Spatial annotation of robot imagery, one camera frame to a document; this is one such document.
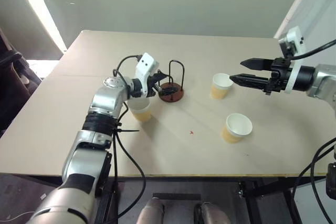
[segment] metal table frame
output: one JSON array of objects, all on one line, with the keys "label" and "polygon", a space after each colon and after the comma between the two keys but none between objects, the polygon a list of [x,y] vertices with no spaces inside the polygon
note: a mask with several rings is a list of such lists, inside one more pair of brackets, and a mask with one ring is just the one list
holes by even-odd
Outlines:
[{"label": "metal table frame", "polygon": [[[58,187],[62,184],[60,176],[21,176],[23,178],[33,180],[35,182]],[[324,176],[317,176],[316,180],[325,178]],[[274,193],[283,193],[285,197],[287,208],[294,224],[302,224],[295,222],[294,215],[299,216],[298,209],[295,205],[296,213],[291,210],[291,188],[293,187],[296,177],[277,177],[277,181],[264,184],[263,177],[147,177],[147,181],[159,182],[237,182],[239,186],[239,195],[245,199],[246,207],[251,224],[260,224],[261,217],[257,205],[257,198],[264,195],[271,195]],[[140,177],[119,177],[119,182],[126,182],[130,180],[139,180]],[[309,177],[303,177],[299,185],[310,183]],[[102,223],[110,220],[118,215],[118,200],[119,191],[118,185],[113,182],[113,177],[110,177],[104,187],[100,197],[100,203],[96,215],[95,223]]]}]

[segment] beige table surface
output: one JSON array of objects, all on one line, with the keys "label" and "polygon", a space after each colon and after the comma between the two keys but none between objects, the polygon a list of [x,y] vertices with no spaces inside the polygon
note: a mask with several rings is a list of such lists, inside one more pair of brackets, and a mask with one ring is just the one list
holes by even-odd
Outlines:
[{"label": "beige table surface", "polygon": [[[104,77],[123,57],[144,52],[159,61],[164,72],[171,59],[182,61],[186,69],[181,101],[164,103],[153,97],[150,121],[138,123],[131,113],[122,120],[124,129],[140,130],[121,133],[121,141],[147,175],[297,175],[318,147],[335,137],[332,109],[304,93],[266,96],[234,85],[223,100],[209,97],[213,74],[253,73],[239,63],[280,57],[274,39],[83,31],[0,139],[0,172],[60,175]],[[128,60],[121,72],[133,77],[135,65]],[[177,81],[178,70],[173,66]],[[235,112],[247,115],[254,130],[241,142],[229,144],[221,130]],[[117,151],[120,176],[138,176],[120,148]],[[321,160],[316,173],[325,173],[332,160],[332,155]]]}]

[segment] silver robotic arm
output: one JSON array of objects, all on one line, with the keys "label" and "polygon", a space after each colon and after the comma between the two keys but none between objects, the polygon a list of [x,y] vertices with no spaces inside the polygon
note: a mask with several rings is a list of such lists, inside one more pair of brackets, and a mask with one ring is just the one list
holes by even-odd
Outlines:
[{"label": "silver robotic arm", "polygon": [[[293,28],[279,40],[279,43],[284,58],[274,60],[251,58],[240,63],[252,70],[271,71],[269,79],[245,73],[230,76],[230,79],[243,87],[261,89],[267,95],[281,90],[285,93],[290,93],[291,90],[304,91],[309,97],[329,103],[336,116],[336,66],[319,64],[314,68],[301,65],[303,58],[335,45],[336,40],[302,54],[303,37],[299,34],[298,28]],[[332,199],[336,199],[335,178],[336,163],[331,163],[328,166],[326,191]]]},{"label": "silver robotic arm", "polygon": [[96,191],[109,176],[112,155],[108,149],[113,131],[120,125],[123,102],[155,95],[155,83],[167,77],[159,71],[154,73],[158,65],[149,54],[144,54],[134,79],[118,76],[104,80],[65,161],[63,184],[43,200],[29,224],[89,223]]}]

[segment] cup with liquid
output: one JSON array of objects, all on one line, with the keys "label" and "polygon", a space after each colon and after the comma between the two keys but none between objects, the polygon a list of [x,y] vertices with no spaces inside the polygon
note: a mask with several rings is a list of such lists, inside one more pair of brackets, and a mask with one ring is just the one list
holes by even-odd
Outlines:
[{"label": "cup with liquid", "polygon": [[231,88],[233,81],[225,73],[217,73],[212,78],[211,97],[213,99],[223,99]]},{"label": "cup with liquid", "polygon": [[239,113],[234,113],[226,118],[226,126],[222,131],[222,137],[229,143],[237,143],[252,132],[251,120]]},{"label": "cup with liquid", "polygon": [[134,117],[140,122],[146,122],[151,118],[151,102],[149,98],[134,98],[127,101]]}]

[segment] floor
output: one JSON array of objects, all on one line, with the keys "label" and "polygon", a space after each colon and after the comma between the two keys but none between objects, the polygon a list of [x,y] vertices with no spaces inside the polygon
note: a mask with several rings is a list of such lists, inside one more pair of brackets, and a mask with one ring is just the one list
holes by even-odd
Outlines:
[{"label": "floor", "polygon": [[[140,181],[120,183],[121,198],[119,212],[126,208],[138,195]],[[42,185],[13,175],[0,175],[0,220],[9,220],[26,212],[34,211],[41,203],[44,194],[53,187]],[[154,182],[149,181],[146,191],[138,204],[132,208],[119,224],[136,223],[138,215],[153,193],[193,194],[201,200],[163,200],[165,205],[164,224],[193,224],[193,209],[196,203],[211,201],[229,216],[232,224],[249,222],[245,200],[238,195],[237,183],[227,182]],[[292,224],[285,199],[282,194],[259,198],[258,207],[262,224]],[[31,214],[23,215],[6,223],[26,223]]]}]

